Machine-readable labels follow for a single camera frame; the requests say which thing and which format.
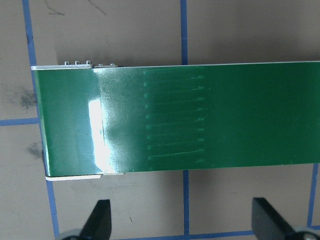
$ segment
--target screw head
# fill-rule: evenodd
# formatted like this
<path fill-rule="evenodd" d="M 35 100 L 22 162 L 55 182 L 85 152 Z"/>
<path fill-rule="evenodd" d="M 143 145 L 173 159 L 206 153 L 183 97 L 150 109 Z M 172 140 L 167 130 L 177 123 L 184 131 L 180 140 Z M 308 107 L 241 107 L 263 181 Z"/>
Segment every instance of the screw head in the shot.
<path fill-rule="evenodd" d="M 311 233 L 305 233 L 303 235 L 304 240 L 317 240 L 316 236 Z"/>

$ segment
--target black marker stain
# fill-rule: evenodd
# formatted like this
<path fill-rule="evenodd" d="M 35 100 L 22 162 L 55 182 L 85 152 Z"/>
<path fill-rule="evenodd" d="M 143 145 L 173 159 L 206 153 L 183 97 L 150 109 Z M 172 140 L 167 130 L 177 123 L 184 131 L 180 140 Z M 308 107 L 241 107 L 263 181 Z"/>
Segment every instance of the black marker stain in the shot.
<path fill-rule="evenodd" d="M 104 15 L 107 16 L 107 14 L 102 11 L 102 9 L 100 7 L 98 7 L 97 5 L 95 5 L 91 0 L 87 0 L 92 6 L 94 6 L 96 9 L 98 9 L 101 13 L 103 13 Z"/>
<path fill-rule="evenodd" d="M 21 107 L 28 110 L 29 108 L 36 106 L 36 104 L 37 101 L 34 92 L 23 89 L 23 94 L 20 97 Z"/>
<path fill-rule="evenodd" d="M 28 35 L 28 34 L 26 34 L 26 35 L 25 35 L 25 37 L 26 37 L 26 44 L 27 44 L 27 45 L 29 45 L 29 43 L 30 43 L 29 35 Z"/>
<path fill-rule="evenodd" d="M 48 9 L 50 9 L 51 11 L 53 11 L 53 12 L 49 12 L 49 13 L 48 13 L 49 15 L 62 15 L 62 16 L 65 15 L 65 14 L 63 14 L 63 13 L 57 11 L 57 10 L 54 10 L 52 7 L 49 7 L 49 4 L 48 4 L 47 0 L 44 0 L 44 2 L 45 2 L 46 7 L 47 7 Z"/>
<path fill-rule="evenodd" d="M 34 157 L 34 159 L 42 159 L 41 142 L 34 142 L 26 149 L 27 152 Z"/>

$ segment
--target blue painter's tape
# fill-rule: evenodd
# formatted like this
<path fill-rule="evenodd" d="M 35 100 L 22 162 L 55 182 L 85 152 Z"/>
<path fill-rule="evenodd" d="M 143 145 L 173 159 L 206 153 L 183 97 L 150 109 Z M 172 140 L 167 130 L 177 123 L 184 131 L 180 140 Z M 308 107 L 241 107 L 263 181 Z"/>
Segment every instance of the blue painter's tape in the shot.
<path fill-rule="evenodd" d="M 155 237 L 141 237 L 141 238 L 128 238 L 128 239 L 118 239 L 118 240 L 183 240 L 184 235 L 177 236 L 155 236 Z"/>
<path fill-rule="evenodd" d="M 38 123 L 39 123 L 39 118 L 37 117 L 0 120 L 0 126 L 27 125 L 27 124 L 38 124 Z"/>
<path fill-rule="evenodd" d="M 180 18 L 181 18 L 181 61 L 182 61 L 182 65 L 188 65 L 187 0 L 180 0 Z"/>
<path fill-rule="evenodd" d="M 253 231 L 229 231 L 229 232 L 217 232 L 206 234 L 194 234 L 190 235 L 190 239 L 215 239 L 222 237 L 237 237 L 237 236 L 250 236 L 254 235 Z"/>
<path fill-rule="evenodd" d="M 25 34 L 26 34 L 26 39 L 27 39 L 29 63 L 30 63 L 30 66 L 36 66 L 37 60 L 36 60 L 36 51 L 35 51 L 35 44 L 34 44 L 34 35 L 33 35 L 33 31 L 32 31 L 32 22 L 31 22 L 29 1 L 22 0 L 22 6 L 23 6 L 23 15 L 24 15 Z M 37 97 L 35 77 L 34 77 L 34 73 L 32 71 L 31 71 L 31 79 L 32 79 L 34 95 L 35 95 L 35 97 Z M 38 106 L 36 107 L 36 112 L 38 115 L 37 119 L 39 122 L 39 108 L 38 108 Z M 57 217 L 55 193 L 54 193 L 54 188 L 53 188 L 52 182 L 46 181 L 46 188 L 47 188 L 48 198 L 49 198 L 53 233 L 54 233 L 54 237 L 56 238 L 59 236 L 60 233 L 59 233 L 59 224 L 58 224 L 58 217 Z"/>
<path fill-rule="evenodd" d="M 189 214 L 189 170 L 183 171 L 183 227 L 185 239 L 189 239 L 190 234 L 190 214 Z"/>
<path fill-rule="evenodd" d="M 307 217 L 307 227 L 312 226 L 312 218 L 314 215 L 315 197 L 316 197 L 316 186 L 317 186 L 317 175 L 318 175 L 318 163 L 313 164 L 312 168 L 312 178 L 311 178 L 311 188 L 310 188 L 310 198 L 309 198 L 309 208 Z"/>
<path fill-rule="evenodd" d="M 59 224 L 58 224 L 58 216 L 57 216 L 57 208 L 56 208 L 56 200 L 55 200 L 55 192 L 52 181 L 46 180 L 46 189 L 48 192 L 50 212 L 51 212 L 51 220 L 53 226 L 53 234 L 54 237 L 59 236 Z"/>
<path fill-rule="evenodd" d="M 229 231 L 229 232 L 217 232 L 206 234 L 193 234 L 190 235 L 190 239 L 215 239 L 222 237 L 237 237 L 237 236 L 251 236 L 254 235 L 253 231 Z M 177 236 L 156 236 L 156 237 L 141 237 L 141 238 L 128 238 L 118 240 L 183 240 L 184 235 Z"/>
<path fill-rule="evenodd" d="M 310 226 L 309 228 L 311 228 L 313 230 L 320 230 L 320 225 Z"/>

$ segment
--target blue grid line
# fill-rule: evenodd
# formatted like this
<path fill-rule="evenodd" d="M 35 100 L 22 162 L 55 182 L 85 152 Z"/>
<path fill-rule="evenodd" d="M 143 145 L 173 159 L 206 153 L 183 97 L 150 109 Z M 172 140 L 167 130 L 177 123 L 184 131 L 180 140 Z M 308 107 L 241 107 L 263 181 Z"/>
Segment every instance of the blue grid line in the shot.
<path fill-rule="evenodd" d="M 28 56 L 29 56 L 29 63 L 30 66 L 36 66 L 36 51 L 34 45 L 34 36 L 32 31 L 32 22 L 31 22 L 31 15 L 30 15 L 30 6 L 28 0 L 22 0 L 22 7 L 23 7 L 23 15 L 24 15 L 24 24 L 25 24 L 25 34 L 27 39 L 27 47 L 28 47 Z M 37 99 L 36 93 L 36 84 L 35 84 L 35 76 L 34 73 L 31 71 L 31 79 L 34 91 L 34 97 Z M 39 122 L 39 108 L 38 105 L 36 106 L 37 112 L 37 121 Z M 53 227 L 53 234 L 54 237 L 59 236 L 59 224 L 58 224 L 58 217 L 57 217 L 57 208 L 56 208 L 56 200 L 55 200 L 55 193 L 52 182 L 46 180 L 46 189 L 48 192 L 48 200 L 51 212 L 51 220 L 52 220 L 52 227 Z"/>
<path fill-rule="evenodd" d="M 28 125 L 38 124 L 39 118 L 19 118 L 19 119 L 4 119 L 0 120 L 0 126 Z"/>
<path fill-rule="evenodd" d="M 309 208 L 308 208 L 308 216 L 307 216 L 307 223 L 306 223 L 307 227 L 312 226 L 312 218 L 314 215 L 314 206 L 315 206 L 315 197 L 316 197 L 317 175 L 318 175 L 318 163 L 314 163 L 312 168 Z"/>
<path fill-rule="evenodd" d="M 215 239 L 222 237 L 237 237 L 237 236 L 250 236 L 254 235 L 254 232 L 249 231 L 227 231 L 227 232 L 216 232 L 216 233 L 205 233 L 205 234 L 193 234 L 190 235 L 190 239 Z"/>
<path fill-rule="evenodd" d="M 227 231 L 227 232 L 215 232 L 215 233 L 204 233 L 204 234 L 191 234 L 189 239 L 216 239 L 223 237 L 238 237 L 238 236 L 251 236 L 254 232 L 251 230 L 247 231 Z M 185 235 L 176 236 L 155 236 L 155 237 L 139 237 L 139 238 L 128 238 L 118 240 L 183 240 Z"/>
<path fill-rule="evenodd" d="M 152 237 L 139 237 L 139 238 L 124 238 L 117 240 L 184 240 L 184 235 L 175 235 L 175 236 L 152 236 Z"/>
<path fill-rule="evenodd" d="M 180 17 L 181 17 L 181 61 L 182 61 L 182 65 L 188 65 L 187 0 L 180 0 Z"/>
<path fill-rule="evenodd" d="M 188 65 L 188 18 L 187 0 L 180 0 L 181 17 L 181 63 Z M 183 171 L 183 234 L 184 240 L 190 239 L 189 214 L 189 170 Z"/>
<path fill-rule="evenodd" d="M 190 216 L 189 216 L 189 170 L 183 171 L 183 232 L 185 239 L 190 235 Z"/>
<path fill-rule="evenodd" d="M 313 230 L 320 230 L 320 225 L 310 226 L 309 228 L 311 228 Z"/>

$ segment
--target green circuit board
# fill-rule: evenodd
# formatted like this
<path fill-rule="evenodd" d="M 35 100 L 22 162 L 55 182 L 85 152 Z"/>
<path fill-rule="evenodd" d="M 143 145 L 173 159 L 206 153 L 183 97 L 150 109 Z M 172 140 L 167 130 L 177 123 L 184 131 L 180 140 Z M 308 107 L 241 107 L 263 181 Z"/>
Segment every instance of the green circuit board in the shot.
<path fill-rule="evenodd" d="M 33 72 L 49 177 L 320 159 L 320 62 Z"/>

